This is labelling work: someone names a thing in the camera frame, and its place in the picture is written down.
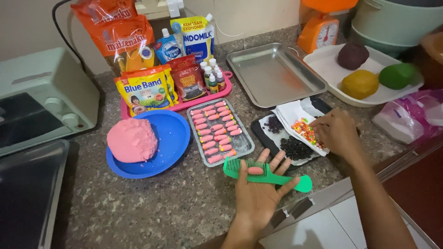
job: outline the pink dough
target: pink dough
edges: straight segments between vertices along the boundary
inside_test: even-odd
[[[207,111],[212,110],[212,109],[214,109],[214,106],[210,105],[210,106],[207,106],[207,107],[203,108],[202,111],[203,112],[207,112]]]
[[[205,156],[210,156],[210,155],[215,154],[217,152],[218,152],[217,148],[212,148],[212,149],[205,151]]]
[[[226,105],[226,101],[221,101],[221,102],[218,102],[217,104],[215,104],[215,107],[222,107],[222,106],[225,106]]]
[[[119,121],[106,140],[114,157],[123,163],[147,161],[157,152],[158,141],[146,119]]]
[[[237,129],[235,131],[231,131],[231,133],[229,133],[229,135],[231,136],[235,136],[235,135],[239,135],[242,134],[243,131],[241,131],[240,129]]]
[[[224,116],[221,120],[228,121],[228,120],[232,120],[232,119],[234,119],[234,116],[232,116],[232,114],[229,114],[228,116]]]
[[[238,126],[238,125],[233,125],[233,126],[229,126],[228,128],[227,128],[227,130],[228,131],[233,131],[233,130],[237,130],[237,129],[240,129],[240,126]]]
[[[204,118],[199,118],[197,120],[194,120],[195,125],[203,124],[203,123],[206,123],[206,119],[204,119]]]
[[[223,146],[225,144],[229,144],[231,141],[232,141],[232,139],[230,137],[227,137],[227,138],[223,139],[222,141],[218,142],[219,147]]]
[[[226,127],[229,127],[229,126],[233,126],[233,125],[236,125],[236,124],[237,124],[237,121],[232,120],[232,121],[227,122],[227,123],[225,124],[225,126],[226,126]]]
[[[202,118],[202,117],[204,117],[204,115],[202,113],[195,114],[194,116],[192,116],[192,120],[197,120],[197,119]]]
[[[225,134],[225,133],[226,133],[226,129],[225,128],[219,129],[218,131],[214,132],[215,135],[221,135],[221,134]]]
[[[229,109],[229,107],[226,105],[226,106],[222,106],[222,107],[217,108],[217,111],[218,111],[219,113],[221,113],[221,112],[223,112],[223,111],[226,111],[227,109]]]
[[[222,155],[212,156],[212,157],[208,158],[208,163],[216,163],[222,159],[223,159]]]
[[[261,174],[263,174],[263,169],[260,167],[250,167],[250,168],[248,168],[248,174],[261,175]]]
[[[228,151],[230,149],[232,149],[232,145],[230,144],[226,144],[226,145],[222,145],[219,147],[220,151]]]
[[[230,111],[230,110],[227,110],[227,111],[223,111],[223,112],[221,112],[219,115],[220,115],[220,116],[228,116],[229,114],[231,114],[231,111]]]
[[[237,155],[237,152],[234,149],[232,149],[230,152],[224,154],[223,158],[226,158],[227,156],[235,156],[235,155]]]
[[[214,114],[208,117],[208,120],[216,120],[218,119],[220,116],[218,114]]]
[[[200,143],[211,141],[213,138],[214,137],[212,135],[207,135],[207,136],[200,137]]]
[[[197,134],[198,134],[199,136],[204,136],[204,135],[208,135],[208,134],[210,134],[211,132],[212,132],[211,130],[206,129],[206,130],[201,130],[201,131],[197,132]]]
[[[204,150],[209,149],[209,148],[214,147],[214,146],[215,146],[215,141],[209,141],[206,144],[202,144],[202,148]]]
[[[216,130],[219,130],[221,128],[223,128],[222,124],[216,124],[216,125],[211,126],[211,131],[215,132]]]
[[[196,125],[195,128],[197,129],[197,131],[203,130],[204,128],[208,127],[208,124],[199,124]]]
[[[205,112],[205,116],[206,117],[209,117],[209,116],[214,115],[214,114],[215,114],[215,110],[210,110],[210,111]]]
[[[192,110],[190,113],[191,113],[191,116],[192,116],[192,115],[194,115],[194,114],[200,114],[200,113],[202,113],[202,110]]]
[[[214,137],[214,140],[218,142],[218,141],[221,141],[227,137],[228,137],[228,135],[218,135],[218,136]]]

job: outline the toaster oven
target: toaster oven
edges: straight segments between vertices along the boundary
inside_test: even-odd
[[[99,91],[64,48],[0,62],[0,156],[93,128]]]

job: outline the dark baking tray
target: dark baking tray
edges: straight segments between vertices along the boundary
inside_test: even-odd
[[[317,97],[317,96],[310,96],[309,97],[311,99],[311,103],[312,105],[319,110],[320,112],[326,114],[328,112],[330,112],[332,110],[332,108],[326,104],[326,102],[324,102],[321,98]],[[280,148],[278,148],[274,141],[272,141],[267,135],[265,135],[265,133],[263,132],[263,129],[260,126],[260,122],[259,120],[262,119],[261,118],[257,118],[256,120],[252,121],[251,123],[251,130],[252,132],[255,134],[255,136],[257,136],[258,140],[261,142],[261,144],[263,145],[263,147],[268,148],[271,152],[271,156],[275,156],[277,155],[277,153],[280,151]],[[316,160],[318,157],[313,158],[312,160],[302,164],[302,165],[290,165],[288,170],[295,170],[298,169],[299,167],[306,165],[307,163],[312,162],[313,160]]]

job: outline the granite countertop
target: granite countertop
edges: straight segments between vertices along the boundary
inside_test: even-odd
[[[290,36],[286,41],[282,38],[289,30],[278,32],[261,35],[260,42],[251,38],[245,43],[222,44],[216,57],[224,61],[223,55],[238,46],[237,50],[241,50],[246,43],[255,47],[278,40],[290,45],[294,40]],[[225,62],[219,65],[229,69]],[[106,134],[121,119],[120,94],[112,75],[101,75],[97,81],[103,93],[99,121],[95,129],[70,139],[71,153],[60,195],[53,248],[190,248],[227,231],[235,214],[235,180],[225,176],[220,166],[206,167],[195,141],[183,160],[158,176],[125,179],[110,170],[105,156]],[[231,82],[233,89],[226,98],[256,146],[245,158],[256,159],[263,146],[250,130],[250,124],[270,111],[253,106],[235,76]],[[374,162],[405,149],[371,122],[381,106],[366,109],[350,106],[329,92],[319,97],[333,108],[348,110],[355,118],[364,149]],[[180,114],[186,117],[185,111]],[[291,171],[290,175],[309,175],[314,184],[312,192],[316,192],[343,179],[342,167],[341,161],[327,156]],[[280,207],[308,194],[292,191]]]

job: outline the oven knob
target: oven knob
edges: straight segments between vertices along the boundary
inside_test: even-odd
[[[52,113],[59,113],[63,110],[63,107],[65,106],[65,103],[63,100],[55,97],[47,98],[45,101],[45,108],[46,110],[52,112]]]
[[[66,126],[74,127],[78,125],[80,117],[75,113],[68,113],[62,116],[62,123]]]

